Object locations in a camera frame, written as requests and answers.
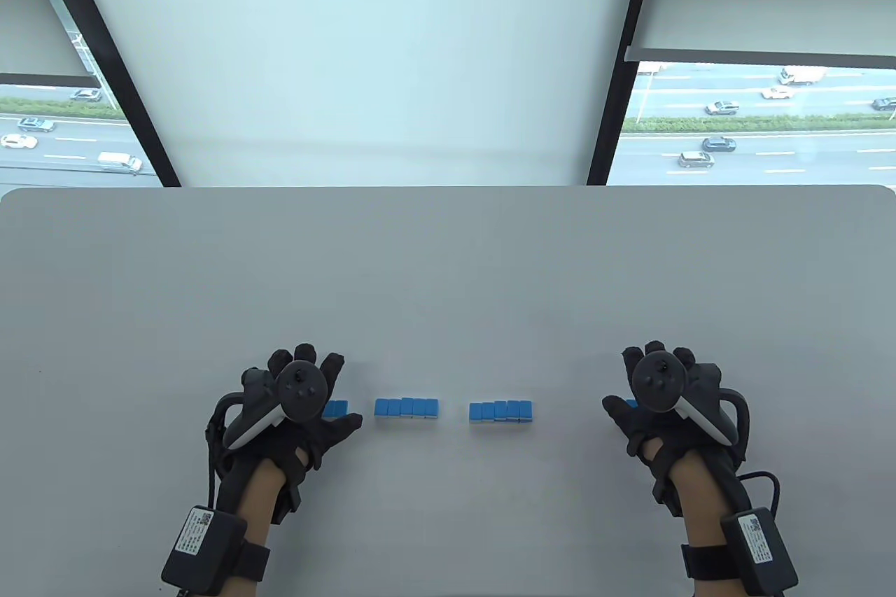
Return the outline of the person's right hand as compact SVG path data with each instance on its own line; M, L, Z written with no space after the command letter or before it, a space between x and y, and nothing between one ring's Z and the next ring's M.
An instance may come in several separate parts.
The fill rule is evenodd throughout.
M602 399L609 417L628 439L630 456L649 468L652 494L673 517L682 516L673 466L694 451L703 459L734 512L752 505L737 472L746 459L750 412L742 393L721 385L715 363L698 363L688 348L660 341L622 353L633 400Z

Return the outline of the person's left hand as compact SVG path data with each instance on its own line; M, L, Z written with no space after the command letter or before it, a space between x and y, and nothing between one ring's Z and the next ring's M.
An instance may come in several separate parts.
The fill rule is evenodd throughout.
M293 351L275 351L263 369L244 370L242 391L217 402L205 430L208 502L215 510L236 513L263 460L272 461L285 477L275 491L272 523L278 526L298 510L305 475L317 471L324 454L363 423L360 414L323 417L343 366L338 353L318 363L316 349L305 342Z

